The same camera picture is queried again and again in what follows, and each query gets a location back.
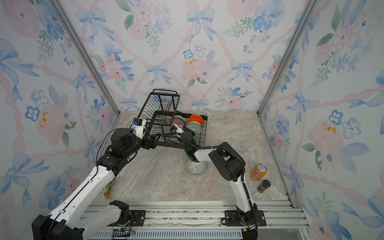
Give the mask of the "pale green ceramic bowl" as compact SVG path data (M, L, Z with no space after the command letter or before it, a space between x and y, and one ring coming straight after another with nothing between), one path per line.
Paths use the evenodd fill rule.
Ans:
M187 124L187 129L193 131L196 135L199 135L202 132L202 126L198 122L189 122Z

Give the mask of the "red patterned ceramic bowl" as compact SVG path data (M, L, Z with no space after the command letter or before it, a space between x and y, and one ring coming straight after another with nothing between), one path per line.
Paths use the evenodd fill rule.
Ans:
M183 119L182 121L180 121L180 120L174 120L174 119L173 119L173 121L172 121L172 126L173 126L173 125L177 125L177 126L185 126L185 124L186 124L186 122L185 122L184 119Z

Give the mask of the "orange plastic bowl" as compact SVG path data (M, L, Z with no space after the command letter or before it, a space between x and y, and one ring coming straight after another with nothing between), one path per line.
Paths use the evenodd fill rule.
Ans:
M189 123L196 122L202 126L204 124L204 119L202 116L194 114L188 118L188 122Z

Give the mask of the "white brown patterned bowl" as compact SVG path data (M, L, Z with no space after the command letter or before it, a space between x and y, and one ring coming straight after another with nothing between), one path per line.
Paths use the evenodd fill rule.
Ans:
M181 117L181 116L174 116L174 120L180 120L180 121L182 121L184 118L183 117Z

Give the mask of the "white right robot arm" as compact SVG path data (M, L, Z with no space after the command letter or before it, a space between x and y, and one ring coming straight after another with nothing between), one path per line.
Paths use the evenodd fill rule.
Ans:
M194 136L195 133L190 131L177 134L177 139L183 143L188 158L196 163L213 163L221 177L231 185L242 224L258 227L258 208L248 191L244 159L227 142L218 146L200 147L196 144Z

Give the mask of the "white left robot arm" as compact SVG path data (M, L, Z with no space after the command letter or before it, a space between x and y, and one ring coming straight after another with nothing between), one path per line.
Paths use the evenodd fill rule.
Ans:
M101 190L137 155L140 149L155 149L161 134L136 136L132 129L113 131L111 144L96 162L90 175L47 216L39 215L32 223L35 240L86 240L110 224L129 225L130 206L112 201L106 208L81 221L80 218Z

